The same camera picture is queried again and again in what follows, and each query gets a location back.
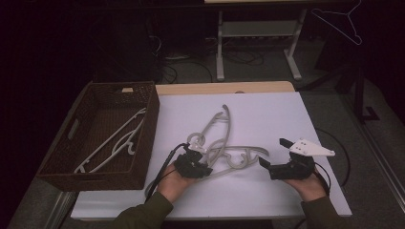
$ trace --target tangled hanger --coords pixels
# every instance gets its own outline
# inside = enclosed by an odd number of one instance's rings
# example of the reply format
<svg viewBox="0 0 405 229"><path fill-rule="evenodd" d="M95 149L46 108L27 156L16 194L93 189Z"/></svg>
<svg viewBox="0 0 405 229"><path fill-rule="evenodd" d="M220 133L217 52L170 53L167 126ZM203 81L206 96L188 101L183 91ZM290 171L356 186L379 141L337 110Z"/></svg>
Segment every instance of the tangled hanger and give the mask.
<svg viewBox="0 0 405 229"><path fill-rule="evenodd" d="M316 17L318 17L319 19L321 19L322 21L329 24L330 26L332 26L333 28L335 28L340 33L342 33L344 36L346 36L348 39L350 39L354 44L361 45L361 43L363 43L363 40L361 39L361 37L359 35L357 35L357 30L355 29L354 24L353 24L352 19L351 19L352 12L361 5L361 1L362 0L359 0L358 4L356 6L354 6L349 12L334 12L334 11L323 11L323 10L319 10L319 9L313 9L311 11L311 13L313 15L315 15ZM341 29L337 28L335 25L333 25L331 22L329 22L328 19L326 19L323 16L325 14L336 14L336 15L345 16L347 18L347 20L349 21L349 23L351 24L351 26L352 26L352 29L353 29L353 32L354 32L354 38L351 38L349 35L345 34Z"/></svg>

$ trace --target white tabletop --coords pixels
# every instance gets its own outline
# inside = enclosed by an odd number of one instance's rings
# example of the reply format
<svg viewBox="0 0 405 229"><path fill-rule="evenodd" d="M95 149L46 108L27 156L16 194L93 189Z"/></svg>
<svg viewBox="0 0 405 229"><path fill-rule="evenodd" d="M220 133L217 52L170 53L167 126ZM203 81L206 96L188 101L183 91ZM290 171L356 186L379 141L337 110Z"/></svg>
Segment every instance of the white tabletop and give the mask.
<svg viewBox="0 0 405 229"><path fill-rule="evenodd" d="M298 93L161 95L160 114L146 185L156 176L170 151L186 142L191 133L201 132L211 117L229 108L231 131L227 145L263 147L272 164L288 162L288 149L279 138L296 141L300 137L319 143L307 110ZM205 145L224 137L224 126L216 124L207 134ZM213 173L224 168L219 160ZM331 178L330 199L341 216L352 214L328 160L320 163ZM142 204L144 191L81 192L71 217L113 219L126 208ZM258 163L222 177L201 181L190 187L175 203L169 219L277 219L303 216L298 194L280 180L271 180Z"/></svg>

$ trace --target human hand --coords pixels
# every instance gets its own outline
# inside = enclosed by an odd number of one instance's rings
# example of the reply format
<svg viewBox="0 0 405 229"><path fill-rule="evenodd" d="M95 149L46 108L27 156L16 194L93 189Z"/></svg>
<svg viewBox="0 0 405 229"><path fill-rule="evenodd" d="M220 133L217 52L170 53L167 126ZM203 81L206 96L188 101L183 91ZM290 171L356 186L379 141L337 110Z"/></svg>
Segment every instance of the human hand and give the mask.
<svg viewBox="0 0 405 229"><path fill-rule="evenodd" d="M164 170L163 179L158 185L158 192L160 192L171 203L175 202L181 194L194 182L196 179L182 177L179 172L176 171L176 167L171 163Z"/></svg>
<svg viewBox="0 0 405 229"><path fill-rule="evenodd" d="M304 202L323 198L327 195L321 180L315 174L311 174L305 179L285 179L283 181L291 185Z"/></svg>

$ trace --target wicker basket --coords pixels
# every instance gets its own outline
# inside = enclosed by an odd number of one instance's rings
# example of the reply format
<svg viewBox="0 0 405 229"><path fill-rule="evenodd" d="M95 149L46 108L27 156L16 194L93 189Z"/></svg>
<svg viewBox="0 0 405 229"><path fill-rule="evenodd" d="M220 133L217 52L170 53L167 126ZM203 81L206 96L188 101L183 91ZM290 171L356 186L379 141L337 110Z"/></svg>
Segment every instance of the wicker basket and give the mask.
<svg viewBox="0 0 405 229"><path fill-rule="evenodd" d="M146 108L85 165L91 171L112 154L116 143L143 123L127 148L94 173L76 173L87 156L137 111ZM160 102L153 82L90 83L77 98L37 176L65 192L143 189L152 154Z"/></svg>

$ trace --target clothes hanger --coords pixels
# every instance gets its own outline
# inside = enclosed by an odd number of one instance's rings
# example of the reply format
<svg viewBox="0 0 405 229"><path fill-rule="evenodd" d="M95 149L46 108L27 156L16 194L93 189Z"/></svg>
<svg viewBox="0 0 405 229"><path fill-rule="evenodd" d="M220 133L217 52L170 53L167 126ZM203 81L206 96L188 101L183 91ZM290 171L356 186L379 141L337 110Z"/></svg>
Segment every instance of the clothes hanger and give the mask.
<svg viewBox="0 0 405 229"><path fill-rule="evenodd" d="M340 33L342 33L344 36L346 36L348 39L350 39L354 44L361 45L361 43L363 43L363 40L361 39L361 37L359 35L357 35L357 30L355 29L354 23L352 22L352 19L351 19L352 12L361 5L361 2L362 2L362 0L360 0L358 2L358 4L356 6L354 6L349 12L335 12L335 11L323 11L323 10L319 10L319 9L313 9L311 11L311 13L313 15L315 15L316 17L318 17L319 19L321 19L322 21L329 24L330 26L332 26L334 29L336 29ZM337 28L335 25L333 25L331 22L329 22L326 18L324 18L322 16L322 14L327 14L327 13L346 16L354 31L354 38L351 38L349 35L344 33L341 29Z"/></svg>

